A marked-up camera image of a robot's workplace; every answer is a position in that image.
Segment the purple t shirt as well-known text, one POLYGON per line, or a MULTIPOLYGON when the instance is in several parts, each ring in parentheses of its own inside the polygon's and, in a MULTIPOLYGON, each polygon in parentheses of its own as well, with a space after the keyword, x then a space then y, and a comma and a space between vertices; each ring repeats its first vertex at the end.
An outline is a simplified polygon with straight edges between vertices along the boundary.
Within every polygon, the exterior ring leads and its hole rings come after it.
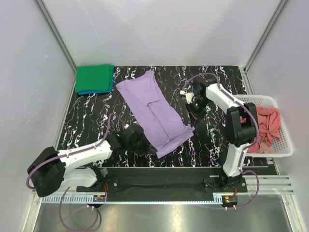
POLYGON ((185 125, 161 92, 153 71, 116 85, 150 144, 162 158, 189 140, 195 128, 185 125))

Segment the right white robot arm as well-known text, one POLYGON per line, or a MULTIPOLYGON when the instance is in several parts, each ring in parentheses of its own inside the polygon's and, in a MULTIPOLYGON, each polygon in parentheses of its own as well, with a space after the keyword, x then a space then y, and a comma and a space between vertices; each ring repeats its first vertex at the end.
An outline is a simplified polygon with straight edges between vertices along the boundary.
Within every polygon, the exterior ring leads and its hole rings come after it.
POLYGON ((193 92, 181 90, 192 126, 205 117, 206 107, 211 102, 225 113, 225 137, 229 144, 223 164, 223 179, 237 179, 242 175, 244 156, 249 147, 258 142, 256 106, 237 99, 221 84, 195 80, 192 87, 193 92))

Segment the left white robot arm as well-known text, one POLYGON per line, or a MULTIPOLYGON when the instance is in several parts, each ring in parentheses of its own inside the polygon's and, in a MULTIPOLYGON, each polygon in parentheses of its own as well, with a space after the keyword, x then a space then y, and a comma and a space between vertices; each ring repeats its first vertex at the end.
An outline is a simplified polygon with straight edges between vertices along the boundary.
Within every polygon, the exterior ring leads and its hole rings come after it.
POLYGON ((28 167, 26 186, 41 198, 61 189, 75 188, 78 192, 99 192, 107 187, 107 172, 91 164, 107 160, 118 151, 133 151, 140 156, 155 153, 140 125, 127 126, 120 134, 112 133, 82 147, 55 150, 45 148, 28 167))

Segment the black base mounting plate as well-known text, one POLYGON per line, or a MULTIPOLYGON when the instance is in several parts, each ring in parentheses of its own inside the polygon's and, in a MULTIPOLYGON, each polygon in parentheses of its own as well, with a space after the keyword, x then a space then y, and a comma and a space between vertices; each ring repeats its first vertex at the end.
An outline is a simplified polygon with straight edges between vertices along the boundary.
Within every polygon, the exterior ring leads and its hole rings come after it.
POLYGON ((217 167, 96 168, 99 175, 91 187, 78 192, 106 193, 108 202, 205 202, 214 193, 248 191, 245 178, 227 183, 217 167))

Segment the red t shirt in basket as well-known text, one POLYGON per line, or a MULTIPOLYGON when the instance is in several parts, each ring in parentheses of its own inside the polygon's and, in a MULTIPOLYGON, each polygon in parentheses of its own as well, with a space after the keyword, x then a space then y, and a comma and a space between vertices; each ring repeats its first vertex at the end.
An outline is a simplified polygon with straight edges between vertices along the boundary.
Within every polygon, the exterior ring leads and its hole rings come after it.
POLYGON ((274 154, 271 148, 274 139, 281 140, 281 114, 277 108, 264 108, 257 106, 257 117, 259 126, 259 141, 250 147, 247 153, 274 154))

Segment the white plastic laundry basket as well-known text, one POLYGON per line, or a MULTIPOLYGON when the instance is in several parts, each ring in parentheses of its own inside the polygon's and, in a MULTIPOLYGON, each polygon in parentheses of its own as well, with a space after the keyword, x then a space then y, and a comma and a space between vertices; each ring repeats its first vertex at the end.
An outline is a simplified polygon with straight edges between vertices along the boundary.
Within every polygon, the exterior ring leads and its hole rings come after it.
POLYGON ((283 158, 293 154, 293 146, 276 101, 270 96, 236 95, 245 103, 254 103, 258 111, 260 143, 250 148, 247 157, 283 158))

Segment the aluminium frame rail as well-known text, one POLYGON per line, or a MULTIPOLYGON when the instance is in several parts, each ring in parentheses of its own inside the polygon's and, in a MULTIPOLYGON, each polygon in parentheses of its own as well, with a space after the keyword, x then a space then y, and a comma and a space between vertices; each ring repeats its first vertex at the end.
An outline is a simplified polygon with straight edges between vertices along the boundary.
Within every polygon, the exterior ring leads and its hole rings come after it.
POLYGON ((292 193, 292 186, 286 178, 280 179, 278 176, 259 177, 254 175, 245 175, 241 180, 224 185, 220 182, 219 177, 197 177, 177 176, 164 178, 162 176, 140 176, 118 178, 103 178, 97 181, 90 187, 76 186, 74 188, 77 192, 126 192, 126 191, 142 191, 142 190, 195 190, 206 193, 246 193, 258 190, 261 193, 279 192, 292 193))

